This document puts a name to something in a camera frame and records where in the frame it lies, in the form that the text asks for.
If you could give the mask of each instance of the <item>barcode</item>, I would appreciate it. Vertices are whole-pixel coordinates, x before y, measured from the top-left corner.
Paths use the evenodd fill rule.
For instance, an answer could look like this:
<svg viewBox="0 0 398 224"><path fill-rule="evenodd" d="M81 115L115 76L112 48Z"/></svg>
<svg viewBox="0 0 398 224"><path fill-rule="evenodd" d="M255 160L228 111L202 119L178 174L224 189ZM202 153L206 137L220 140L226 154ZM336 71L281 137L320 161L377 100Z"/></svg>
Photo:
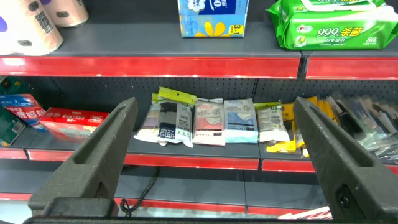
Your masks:
<svg viewBox="0 0 398 224"><path fill-rule="evenodd" d="M20 122L17 122L15 125L14 125L14 127L12 128L12 130L11 131L14 131L15 133L19 133L19 131L21 131L21 128L23 128L24 127L24 125L22 124L22 123L20 123Z"/></svg>
<svg viewBox="0 0 398 224"><path fill-rule="evenodd" d="M45 15L44 11L42 11L41 13L37 14L35 16L37 22L39 22L40 26L42 27L42 29L44 30L44 32L46 34L48 34L49 32L51 32L51 30L53 29L49 19L47 18L47 16Z"/></svg>

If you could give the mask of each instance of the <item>pink package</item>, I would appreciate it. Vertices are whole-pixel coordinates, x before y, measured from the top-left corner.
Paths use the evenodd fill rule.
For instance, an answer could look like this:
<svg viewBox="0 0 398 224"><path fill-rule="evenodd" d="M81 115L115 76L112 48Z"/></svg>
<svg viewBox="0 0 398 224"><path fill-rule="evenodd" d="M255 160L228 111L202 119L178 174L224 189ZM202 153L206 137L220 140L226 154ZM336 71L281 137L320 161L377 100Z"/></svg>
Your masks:
<svg viewBox="0 0 398 224"><path fill-rule="evenodd" d="M0 0L0 54L44 55L62 36L38 0Z"/></svg>
<svg viewBox="0 0 398 224"><path fill-rule="evenodd" d="M197 98L192 142L225 146L224 129L223 99Z"/></svg>
<svg viewBox="0 0 398 224"><path fill-rule="evenodd" d="M77 26L87 21L83 0L40 0L55 25Z"/></svg>

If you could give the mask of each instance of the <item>store shelf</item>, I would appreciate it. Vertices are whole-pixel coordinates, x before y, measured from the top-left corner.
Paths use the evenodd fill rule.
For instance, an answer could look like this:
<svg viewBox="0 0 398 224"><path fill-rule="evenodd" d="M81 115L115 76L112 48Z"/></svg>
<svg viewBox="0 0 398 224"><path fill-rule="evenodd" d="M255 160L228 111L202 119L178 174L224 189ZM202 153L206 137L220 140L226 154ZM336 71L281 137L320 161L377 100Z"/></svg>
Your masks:
<svg viewBox="0 0 398 224"><path fill-rule="evenodd" d="M35 138L37 131L25 128L11 146L0 146L0 159L27 159L24 148Z"/></svg>
<svg viewBox="0 0 398 224"><path fill-rule="evenodd" d="M244 38L181 38L177 1L87 1L87 23L61 28L65 41L43 57L7 56L3 75L295 78L300 52L282 50L252 0Z"/></svg>
<svg viewBox="0 0 398 224"><path fill-rule="evenodd" d="M327 206L313 174L244 171L248 214L283 215Z"/></svg>
<svg viewBox="0 0 398 224"><path fill-rule="evenodd" d="M50 133L38 133L26 148L30 160L65 161L79 144L59 141ZM125 164L146 166L196 167L258 170L257 144L227 144L225 147L159 144L138 141L131 136Z"/></svg>
<svg viewBox="0 0 398 224"><path fill-rule="evenodd" d="M0 161L1 200L27 200L60 165L59 162ZM137 167L121 175L115 201L133 204L154 175L155 167ZM245 212L243 171L161 167L142 206Z"/></svg>
<svg viewBox="0 0 398 224"><path fill-rule="evenodd" d="M398 11L398 2L386 0ZM381 50L303 51L307 79L398 80L398 39Z"/></svg>
<svg viewBox="0 0 398 224"><path fill-rule="evenodd" d="M284 154L266 152L266 145L259 143L261 170L276 172L314 173L315 169L309 158L302 158L301 154ZM381 160L393 173L398 175L398 164L388 160Z"/></svg>

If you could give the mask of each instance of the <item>red box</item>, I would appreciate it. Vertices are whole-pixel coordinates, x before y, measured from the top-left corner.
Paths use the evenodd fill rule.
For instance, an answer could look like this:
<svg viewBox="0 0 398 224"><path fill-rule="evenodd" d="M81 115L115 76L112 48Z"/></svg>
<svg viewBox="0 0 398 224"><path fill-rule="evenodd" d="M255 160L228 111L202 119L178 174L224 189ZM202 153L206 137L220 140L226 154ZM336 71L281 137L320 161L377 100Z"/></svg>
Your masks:
<svg viewBox="0 0 398 224"><path fill-rule="evenodd" d="M40 118L57 139L82 143L109 115L109 113L49 108Z"/></svg>

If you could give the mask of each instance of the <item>toilet paper roll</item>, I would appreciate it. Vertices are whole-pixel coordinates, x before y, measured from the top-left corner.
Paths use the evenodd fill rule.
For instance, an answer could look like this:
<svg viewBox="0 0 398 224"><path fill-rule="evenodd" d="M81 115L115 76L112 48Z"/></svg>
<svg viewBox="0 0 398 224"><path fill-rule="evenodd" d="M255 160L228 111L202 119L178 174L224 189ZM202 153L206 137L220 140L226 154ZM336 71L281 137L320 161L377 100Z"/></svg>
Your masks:
<svg viewBox="0 0 398 224"><path fill-rule="evenodd" d="M40 0L55 25L77 26L87 21L83 0Z"/></svg>
<svg viewBox="0 0 398 224"><path fill-rule="evenodd" d="M0 0L0 54L44 55L62 36L39 0Z"/></svg>

